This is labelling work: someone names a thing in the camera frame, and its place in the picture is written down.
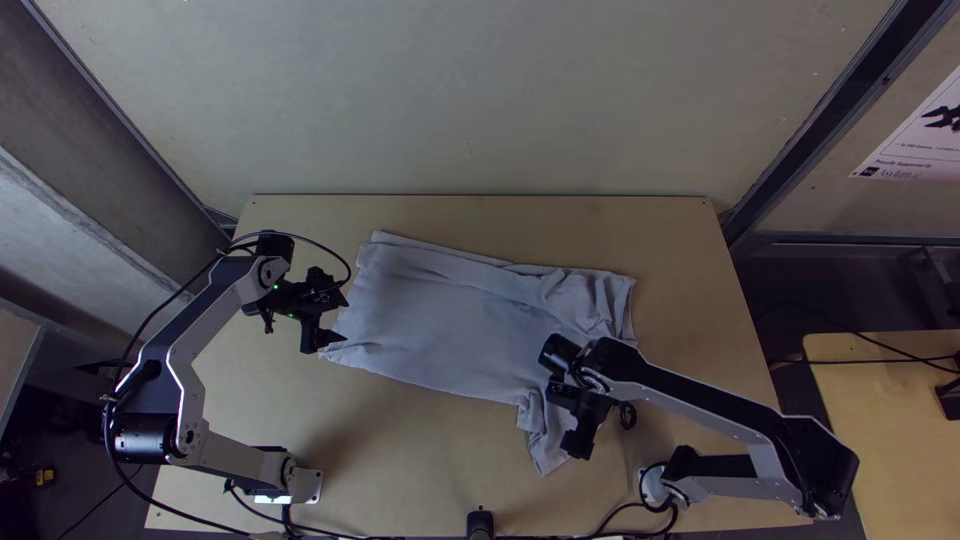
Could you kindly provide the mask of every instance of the black cable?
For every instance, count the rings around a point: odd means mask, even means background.
[[[182,518],[184,518],[184,519],[189,519],[190,521],[195,521],[195,522],[197,522],[197,523],[200,523],[201,525],[206,525],[206,526],[208,526],[208,527],[213,527],[213,528],[215,528],[215,529],[220,529],[220,530],[222,530],[222,531],[231,532],[231,533],[236,534],[236,535],[239,535],[239,536],[245,536],[245,537],[249,537],[249,536],[250,536],[250,533],[247,532],[247,531],[243,531],[243,530],[240,530],[240,529],[235,529],[235,528],[230,527],[230,526],[228,526],[228,525],[223,525],[223,524],[217,523],[217,522],[215,522],[215,521],[210,521],[210,520],[208,520],[208,519],[204,519],[204,518],[201,518],[201,517],[197,517],[197,516],[195,516],[195,515],[193,515],[193,514],[188,514],[188,513],[184,512],[184,511],[182,511],[182,510],[177,510],[176,508],[173,508],[172,506],[168,506],[168,505],[166,505],[166,504],[164,504],[164,503],[162,503],[162,502],[159,502],[159,501],[157,501],[156,499],[154,499],[154,498],[150,497],[149,495],[145,494],[144,492],[140,491],[140,488],[138,488],[137,486],[133,485],[133,482],[131,482],[130,479],[127,478],[127,475],[124,474],[123,469],[120,468],[120,462],[117,461],[117,456],[116,456],[116,454],[113,453],[113,447],[112,447],[111,444],[110,444],[110,442],[112,441],[112,437],[111,437],[111,435],[112,435],[111,423],[112,423],[112,422],[113,422],[113,403],[108,403],[108,404],[103,408],[103,441],[104,441],[104,447],[107,449],[107,456],[109,456],[109,458],[110,458],[110,463],[113,465],[113,470],[117,473],[117,476],[120,477],[120,480],[123,482],[123,484],[126,485],[127,488],[130,489],[130,491],[132,491],[134,495],[136,495],[137,497],[140,497],[141,499],[143,499],[143,500],[146,501],[147,503],[152,504],[153,506],[156,506],[157,508],[159,508],[159,509],[161,509],[161,510],[166,510],[167,512],[170,512],[171,514],[180,516],[180,517],[182,517]]]
[[[285,236],[285,237],[291,238],[291,239],[293,239],[293,240],[300,240],[301,242],[306,242],[307,244],[310,244],[311,246],[313,246],[313,247],[315,247],[315,248],[321,249],[321,250],[323,250],[323,251],[326,251],[326,252],[329,253],[330,255],[333,255],[334,258],[336,258],[338,261],[340,261],[340,264],[342,264],[343,267],[347,270],[347,277],[345,277],[344,279],[341,279],[340,281],[337,281],[337,282],[336,282],[336,287],[333,287],[333,288],[339,288],[339,287],[343,286],[346,282],[350,281],[350,278],[351,278],[351,277],[353,277],[353,268],[350,267],[350,263],[348,263],[348,262],[347,262],[343,257],[341,257],[336,251],[333,251],[332,249],[328,248],[327,246],[325,246],[325,245],[323,245],[323,244],[321,244],[321,243],[319,243],[319,242],[315,242],[315,241],[313,241],[313,240],[311,240],[311,239],[309,239],[309,238],[307,238],[307,237],[300,236],[299,234],[293,234],[293,233],[282,232],[282,231],[262,230],[262,231],[256,231],[256,232],[252,232],[252,233],[247,233],[247,234],[245,234],[245,235],[243,235],[243,236],[235,239],[230,245],[231,245],[231,246],[234,246],[234,245],[236,245],[237,242],[239,242],[239,241],[241,241],[241,240],[246,240],[247,238],[259,237],[259,236]]]
[[[137,470],[133,471],[133,474],[130,475],[130,479],[133,480],[138,474],[140,474],[140,471],[142,470],[143,470],[143,465],[141,464],[139,467],[137,467]],[[70,531],[79,527],[81,523],[86,521],[88,517],[90,517],[94,512],[97,511],[97,508],[100,508],[101,506],[103,506],[103,503],[110,500],[110,497],[113,497],[118,491],[123,489],[123,486],[124,484],[121,482],[120,485],[113,488],[113,491],[111,491],[110,493],[107,493],[102,499],[100,499],[100,501],[97,504],[93,505],[93,508],[88,510],[87,513],[84,514],[82,518],[78,519],[73,525],[67,527],[65,531],[60,533],[60,536],[57,536],[57,540],[62,540],[64,536],[70,534]]]
[[[944,358],[939,358],[939,357],[938,357],[938,358],[921,358],[921,357],[916,356],[916,355],[914,355],[914,354],[910,354],[910,353],[908,353],[908,352],[906,352],[906,351],[902,351],[902,350],[900,350],[900,349],[898,349],[898,348],[896,348],[896,347],[894,347],[894,346],[892,346],[892,345],[887,345],[886,343],[883,343],[882,341],[877,341],[876,339],[873,339],[872,337],[864,334],[863,332],[858,332],[857,330],[854,330],[854,329],[850,328],[850,327],[847,326],[846,324],[843,324],[842,322],[834,319],[834,318],[831,317],[830,315],[827,315],[826,313],[823,313],[822,311],[820,311],[820,310],[818,310],[818,309],[814,309],[814,308],[812,308],[812,307],[810,307],[810,306],[808,306],[808,305],[806,305],[806,304],[804,304],[804,303],[802,303],[802,302],[799,302],[799,301],[797,301],[797,300],[789,299],[789,300],[783,300],[783,301],[780,301],[780,302],[774,302],[773,304],[771,304],[771,305],[765,307],[764,309],[760,310],[760,312],[757,313],[757,315],[754,316],[754,318],[753,318],[753,324],[754,324],[754,326],[756,326],[757,321],[759,321],[760,319],[762,319],[763,317],[765,317],[765,316],[768,315],[769,313],[775,311],[776,309],[783,308],[783,307],[793,307],[793,308],[799,309],[799,310],[801,310],[801,311],[805,311],[805,312],[807,312],[807,313],[809,313],[809,314],[811,314],[811,315],[819,318],[819,319],[822,320],[822,321],[826,321],[826,322],[832,324],[833,326],[836,326],[837,328],[840,328],[841,330],[843,330],[843,331],[845,331],[845,332],[847,332],[847,333],[849,333],[849,334],[853,334],[853,335],[857,336],[858,338],[860,338],[860,339],[862,339],[862,340],[864,340],[864,341],[866,341],[866,342],[868,342],[868,343],[873,343],[874,345],[876,345],[876,346],[878,346],[878,347],[881,347],[881,348],[884,348],[884,349],[887,349],[888,351],[895,352],[895,353],[897,353],[897,354],[899,354],[899,355],[901,355],[901,356],[906,356],[907,358],[910,358],[910,359],[911,359],[912,361],[914,361],[914,362],[920,362],[920,363],[926,364],[926,365],[928,365],[928,366],[930,366],[930,367],[932,367],[932,368],[934,368],[934,369],[939,369],[940,371],[945,371],[945,372],[947,372],[947,373],[953,373],[954,375],[960,375],[960,370],[951,369],[951,368],[944,367],[944,366],[939,366],[939,365],[934,364],[933,362],[931,362],[931,360],[943,360]]]
[[[646,496],[643,493],[643,479],[647,475],[647,473],[652,469],[655,469],[657,467],[665,467],[666,465],[667,463],[665,461],[659,461],[645,468],[643,472],[640,473],[640,478],[638,480],[638,484],[640,485],[640,502],[630,502],[630,503],[621,504],[620,506],[611,510],[610,513],[607,514],[607,517],[605,517],[603,521],[600,522],[600,525],[598,525],[597,528],[594,529],[592,533],[586,536],[574,537],[571,540],[595,540],[597,538],[607,538],[611,536],[626,536],[626,537],[632,537],[632,538],[653,538],[654,536],[658,536],[661,534],[669,534],[670,531],[673,529],[673,526],[676,525],[677,518],[679,517],[679,513],[680,513],[679,510],[677,509],[677,504],[673,502],[674,495],[670,494],[669,496],[667,496],[667,498],[660,504],[660,506],[651,506],[650,503],[647,502]],[[669,510],[670,519],[667,520],[666,525],[664,525],[663,527],[661,527],[656,531],[649,531],[649,532],[604,531],[604,529],[607,527],[610,521],[617,514],[619,514],[621,511],[627,508],[634,508],[634,507],[644,508],[648,512],[651,512],[654,514],[662,514]]]
[[[304,531],[310,531],[310,532],[315,532],[315,533],[319,533],[319,534],[325,534],[325,535],[327,535],[327,536],[332,536],[332,537],[334,537],[334,538],[346,538],[346,539],[348,539],[348,540],[366,540],[365,538],[359,537],[359,536],[352,536],[352,535],[345,534],[345,533],[338,533],[338,532],[328,531],[328,530],[324,530],[324,529],[318,529],[318,528],[315,528],[315,527],[307,527],[306,525],[300,525],[300,524],[298,524],[298,523],[294,523],[294,522],[292,521],[292,519],[290,518],[290,511],[289,511],[289,509],[285,512],[285,513],[286,513],[286,517],[285,517],[285,518],[282,518],[282,519],[281,519],[281,518],[275,518],[275,517],[273,517],[273,516],[264,514],[263,512],[260,512],[260,511],[256,510],[255,508],[251,507],[249,504],[247,504],[242,498],[240,498],[240,495],[237,494],[237,488],[236,488],[236,486],[234,486],[232,483],[229,483],[229,484],[228,484],[227,491],[230,493],[230,495],[233,495],[233,500],[237,501],[237,504],[239,504],[240,506],[242,506],[247,512],[250,512],[251,514],[253,514],[253,515],[257,516],[257,517],[263,518],[263,519],[265,519],[265,520],[267,520],[267,521],[272,521],[272,522],[274,522],[274,523],[283,525],[284,527],[291,527],[291,528],[300,529],[300,530],[304,530]]]
[[[231,253],[231,252],[233,252],[233,251],[236,251],[236,250],[238,250],[238,249],[247,249],[247,250],[248,250],[248,248],[249,248],[251,245],[255,245],[255,244],[256,244],[255,242],[247,243],[247,244],[238,244],[238,242],[240,242],[241,240],[245,240],[246,238],[250,238],[250,237],[252,237],[252,236],[260,236],[261,234],[263,234],[263,235],[286,236],[286,237],[289,237],[289,238],[301,240],[301,241],[306,242],[306,243],[308,243],[308,244],[311,244],[311,245],[313,245],[313,246],[315,246],[315,247],[318,247],[318,248],[322,249],[323,251],[326,251],[327,253],[330,253],[331,255],[333,255],[334,257],[336,257],[341,263],[343,263],[344,267],[347,269],[347,278],[344,279],[342,282],[338,282],[338,287],[339,287],[339,286],[342,286],[344,283],[346,283],[347,281],[349,281],[350,278],[351,278],[352,275],[353,275],[352,270],[351,270],[351,268],[350,268],[350,265],[347,264],[347,262],[346,262],[340,255],[336,254],[335,252],[333,252],[332,250],[330,250],[330,249],[327,248],[326,246],[323,246],[323,245],[321,245],[321,244],[319,244],[319,243],[317,243],[317,242],[314,242],[313,240],[310,240],[309,238],[304,238],[304,237],[302,237],[302,236],[295,235],[295,234],[290,234],[290,233],[281,233],[281,232],[277,232],[277,231],[259,231],[259,232],[256,232],[256,233],[250,233],[250,234],[246,234],[246,235],[244,235],[244,236],[241,236],[240,238],[235,239],[235,240],[230,244],[230,246],[229,246],[224,252],[222,252],[221,254],[218,254],[216,257],[214,257],[213,259],[211,259],[210,262],[208,262],[199,272],[197,272],[197,273],[194,274],[189,280],[187,280],[187,282],[184,283],[184,285],[183,285],[182,287],[180,287],[179,289],[177,289],[176,292],[174,292],[174,293],[173,293],[169,298],[167,298],[162,304],[160,304],[159,306],[157,306],[153,311],[150,312],[149,315],[147,315],[147,317],[146,317],[146,318],[143,320],[143,322],[140,324],[140,327],[137,328],[137,331],[136,331],[136,332],[133,334],[133,336],[131,337],[130,342],[127,344],[126,348],[125,348],[124,351],[123,351],[123,354],[122,354],[119,358],[117,358],[117,364],[116,364],[117,372],[114,374],[114,380],[113,380],[113,388],[114,388],[114,389],[116,389],[117,385],[118,385],[119,382],[120,382],[121,371],[122,371],[122,369],[123,369],[123,367],[124,367],[124,364],[126,364],[126,359],[127,359],[127,357],[130,355],[130,352],[133,350],[133,347],[136,345],[137,340],[138,340],[139,337],[140,337],[140,334],[142,334],[143,331],[144,331],[144,329],[146,329],[147,325],[150,324],[150,321],[153,320],[153,318],[156,317],[157,314],[160,313],[160,311],[162,311],[165,307],[167,307],[168,305],[170,305],[170,303],[173,302],[177,297],[179,297],[181,294],[183,294],[183,292],[186,291],[187,288],[190,287],[190,285],[192,285],[196,280],[200,279],[201,276],[203,276],[206,272],[208,272],[208,271],[210,270],[210,268],[212,268],[213,265],[215,265],[218,261],[220,261],[220,259],[223,258],[225,255],[227,255],[227,254],[229,254],[229,253]],[[220,529],[220,530],[223,530],[223,531],[226,531],[226,532],[230,532],[230,533],[233,533],[233,534],[236,534],[236,535],[247,536],[247,537],[250,536],[250,533],[247,532],[247,531],[243,531],[243,530],[240,530],[240,529],[235,529],[235,528],[230,527],[230,526],[228,526],[228,525],[223,525],[223,524],[220,524],[220,523],[216,523],[216,522],[214,522],[214,521],[210,521],[210,520],[207,520],[207,519],[203,519],[203,518],[201,518],[201,517],[197,517],[197,516],[194,516],[194,515],[192,515],[192,514],[188,514],[188,513],[184,512],[184,511],[182,511],[182,510],[178,510],[178,509],[173,508],[173,507],[171,507],[171,506],[168,506],[168,505],[166,505],[166,504],[164,504],[164,503],[161,503],[161,502],[153,499],[153,498],[150,497],[149,495],[143,493],[142,491],[140,491],[140,490],[137,488],[137,486],[133,485],[133,483],[130,481],[130,478],[128,478],[127,475],[124,474],[123,469],[120,468],[120,463],[117,461],[117,456],[116,456],[116,454],[114,454],[113,447],[111,446],[111,441],[112,441],[111,434],[112,434],[112,422],[113,422],[113,409],[114,409],[115,406],[116,406],[115,399],[109,399],[109,400],[107,401],[107,404],[106,404],[106,405],[104,406],[104,408],[103,408],[103,439],[104,439],[104,447],[105,447],[106,450],[107,450],[107,456],[108,456],[108,458],[109,458],[109,460],[110,460],[110,463],[111,463],[112,466],[113,466],[114,471],[117,473],[117,476],[120,477],[120,480],[121,480],[121,482],[122,482],[121,485],[126,486],[128,489],[130,489],[130,491],[133,492],[134,495],[136,495],[137,497],[139,497],[139,498],[141,498],[142,500],[146,501],[147,503],[152,504],[153,506],[156,506],[157,508],[160,508],[160,509],[165,510],[165,511],[167,511],[167,512],[170,512],[171,514],[180,516],[180,517],[182,517],[182,518],[184,518],[184,519],[189,519],[189,520],[191,520],[191,521],[195,521],[195,522],[200,523],[200,524],[202,524],[202,525],[207,525],[207,526],[209,526],[209,527],[213,527],[213,528]],[[282,522],[282,523],[284,524],[284,528],[287,530],[288,534],[291,534],[291,535],[294,536],[295,538],[299,538],[299,537],[297,537],[297,536],[293,533],[293,531],[292,531],[291,528],[290,528],[293,524],[288,525],[288,524],[285,523],[285,522]],[[358,537],[355,537],[355,536],[344,535],[344,534],[337,534],[337,533],[331,533],[331,532],[329,532],[329,531],[323,531],[322,529],[315,529],[315,528],[311,528],[311,527],[301,527],[301,526],[299,526],[299,525],[296,525],[296,527],[297,527],[297,528],[303,528],[304,530],[310,530],[310,531],[320,532],[321,534],[327,534],[327,535],[329,535],[329,536],[339,536],[339,537],[341,537],[341,538],[347,538],[348,540],[360,540]]]
[[[597,530],[588,534],[587,536],[575,537],[571,540],[595,540],[597,538],[609,538],[611,536],[627,536],[631,538],[653,538],[654,536],[659,536],[661,534],[669,533],[673,529],[673,526],[677,524],[677,518],[679,517],[679,513],[680,513],[679,510],[677,510],[676,503],[671,502],[664,509],[664,511],[667,511],[667,510],[670,511],[670,519],[667,520],[666,525],[664,525],[663,527],[661,527],[656,531],[648,532],[648,531],[616,531],[616,530],[605,531],[603,530],[607,526],[607,524],[610,523],[610,520],[614,518],[614,516],[616,516],[621,511],[627,508],[634,508],[634,507],[640,507],[640,508],[649,510],[649,507],[647,507],[644,503],[633,502],[633,503],[621,504],[620,506],[614,508],[613,511],[607,515],[606,519],[603,520],[603,522],[600,524]]]
[[[150,314],[147,315],[147,318],[145,318],[145,319],[143,320],[143,322],[140,323],[140,327],[137,328],[137,331],[134,332],[133,337],[130,339],[130,342],[127,343],[127,347],[123,350],[123,354],[120,355],[119,358],[117,358],[117,372],[114,373],[114,375],[113,375],[113,388],[114,388],[114,389],[116,389],[116,388],[117,388],[117,384],[120,383],[120,374],[121,374],[121,372],[123,371],[123,366],[124,366],[124,364],[127,363],[127,357],[130,356],[130,351],[133,350],[133,347],[137,344],[137,340],[140,338],[140,334],[142,334],[143,331],[147,328],[147,325],[150,324],[150,321],[152,321],[153,318],[156,317],[157,314],[160,313],[160,312],[163,310],[163,308],[169,306],[169,305],[170,305],[170,302],[173,302],[174,300],[177,299],[178,296],[180,296],[181,294],[183,294],[183,292],[186,291],[187,288],[190,287],[190,285],[193,285],[193,282],[194,282],[194,281],[200,279],[200,277],[203,276],[204,273],[206,273],[207,271],[209,271],[210,268],[212,268],[213,265],[217,264],[217,261],[219,261],[219,260],[222,259],[222,258],[223,258],[223,255],[219,255],[219,254],[218,254],[216,257],[214,257],[213,259],[211,259],[210,262],[208,262],[206,265],[204,265],[204,267],[203,267],[199,272],[197,272],[196,274],[193,275],[193,277],[191,277],[190,279],[188,279],[187,282],[184,283],[182,287],[180,287],[179,289],[177,289],[176,292],[174,292],[172,295],[170,295],[170,298],[167,298],[166,300],[164,300],[162,304],[160,304],[159,306],[156,307],[156,309],[154,309],[153,311],[151,311]]]
[[[932,360],[947,360],[948,358],[953,358],[952,354],[944,356],[932,356],[929,358],[921,358],[914,360],[912,358],[893,358],[886,360],[792,360],[792,359],[768,359],[769,362],[783,362],[785,364],[812,364],[812,365],[855,365],[855,364],[920,364],[927,363]]]
[[[285,504],[283,508],[280,509],[280,515],[283,516],[283,530],[287,531],[287,536],[293,538],[294,540],[303,540],[294,530],[293,522],[290,519],[290,505]]]

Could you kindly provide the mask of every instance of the metal frame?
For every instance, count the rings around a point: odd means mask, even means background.
[[[103,85],[100,84],[100,81],[98,81],[97,78],[94,77],[90,69],[87,68],[86,64],[83,63],[83,60],[81,60],[80,57],[77,55],[77,53],[74,52],[74,50],[70,47],[69,44],[67,44],[67,41],[63,38],[63,36],[61,36],[60,33],[57,32],[57,29],[54,28],[53,24],[50,22],[49,19],[47,19],[47,16],[44,15],[43,11],[36,5],[36,3],[34,3],[33,0],[21,0],[20,3],[30,13],[30,15],[33,16],[33,18],[40,25],[40,28],[42,28],[43,31],[47,34],[47,36],[50,37],[50,40],[53,41],[53,43],[57,46],[58,49],[60,49],[60,51],[67,58],[67,60],[69,60],[70,63],[73,64],[73,67],[76,68],[77,71],[80,73],[80,76],[82,76],[83,79],[87,81],[87,84],[94,91],[94,93],[96,93],[97,96],[100,97],[100,99],[107,106],[107,108],[110,109],[110,112],[112,112],[113,115],[117,117],[117,120],[119,120],[120,123],[123,124],[123,127],[127,129],[130,135],[133,136],[133,138],[137,141],[137,143],[139,143],[140,146],[144,149],[144,151],[146,151],[147,155],[149,155],[153,159],[153,161],[156,162],[156,164],[160,167],[160,169],[170,178],[170,180],[172,180],[173,183],[176,184],[178,188],[180,188],[180,191],[182,191],[183,194],[187,196],[187,199],[189,199],[190,202],[193,203],[193,205],[197,207],[198,210],[200,210],[200,213],[203,214],[203,216],[207,218],[207,220],[210,223],[212,223],[214,226],[217,227],[217,230],[220,231],[220,234],[222,234],[224,238],[226,238],[227,240],[230,240],[230,236],[228,236],[227,233],[223,230],[223,228],[221,228],[221,224],[218,222],[216,217],[212,216],[207,211],[207,207],[204,206],[202,202],[200,202],[200,199],[197,198],[196,194],[194,194],[193,191],[191,191],[190,188],[187,187],[187,184],[183,181],[182,178],[180,178],[177,172],[173,170],[173,167],[171,167],[170,164],[167,163],[167,161],[163,158],[163,156],[161,156],[160,153],[157,152],[157,150],[153,147],[153,145],[150,144],[150,141],[148,141],[147,138],[144,137],[143,133],[141,133],[140,130],[137,129],[137,126],[134,125],[134,123],[130,120],[130,118],[126,115],[126,113],[123,112],[123,109],[121,109],[120,106],[117,105],[117,103],[113,100],[113,98],[110,97],[110,94],[108,94],[107,91],[103,88]]]
[[[723,224],[727,245],[745,237],[810,173],[960,7],[960,0],[899,0],[797,133]]]

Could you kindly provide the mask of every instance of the silver arm segment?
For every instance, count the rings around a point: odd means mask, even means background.
[[[278,283],[288,285],[280,280],[290,268],[292,241],[286,253],[285,248],[280,251],[281,255],[259,254],[258,248],[257,256],[221,259],[210,271],[209,285],[143,346],[116,391],[119,401],[111,433],[118,458],[223,476],[248,495],[256,495],[257,502],[318,502],[320,471],[297,466],[284,448],[248,446],[210,430],[203,418],[204,386],[192,366],[238,311],[283,292],[275,290],[281,287]],[[302,304],[302,296],[296,301]],[[291,317],[299,314],[290,312]],[[269,317],[272,311],[264,315],[268,331]]]

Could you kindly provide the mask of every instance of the wall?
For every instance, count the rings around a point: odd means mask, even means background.
[[[36,0],[204,203],[735,203],[891,0]]]
[[[960,65],[960,12],[760,224],[762,231],[960,236],[960,182],[847,178]]]
[[[127,334],[136,331],[147,313],[178,288],[175,281],[80,212],[3,147],[0,230],[4,233],[0,268]],[[173,302],[158,322],[167,320],[186,302],[186,297]]]
[[[16,0],[0,73],[0,146],[77,210],[175,281],[224,243]]]

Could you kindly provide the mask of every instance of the black arm segment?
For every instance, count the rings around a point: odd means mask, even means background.
[[[749,454],[740,456],[700,456],[690,447],[678,447],[661,482],[680,491],[684,491],[682,485],[688,491],[709,485],[704,493],[778,498],[793,502],[811,517],[826,518],[842,511],[859,459],[814,418],[784,416],[761,403],[663,369],[649,363],[636,348],[614,339],[602,338],[581,350],[555,334],[547,340],[540,359],[553,373],[547,399],[591,426],[596,424],[596,411],[577,413],[585,401],[568,407],[558,399],[561,387],[567,387],[568,393],[571,388],[558,380],[563,369],[558,356],[568,366],[565,373],[577,382],[572,388],[603,396],[609,400],[606,410],[619,402],[642,399],[747,444]],[[578,457],[584,445],[583,441],[574,444],[571,456]],[[779,478],[795,488],[799,497],[777,489],[784,487]]]

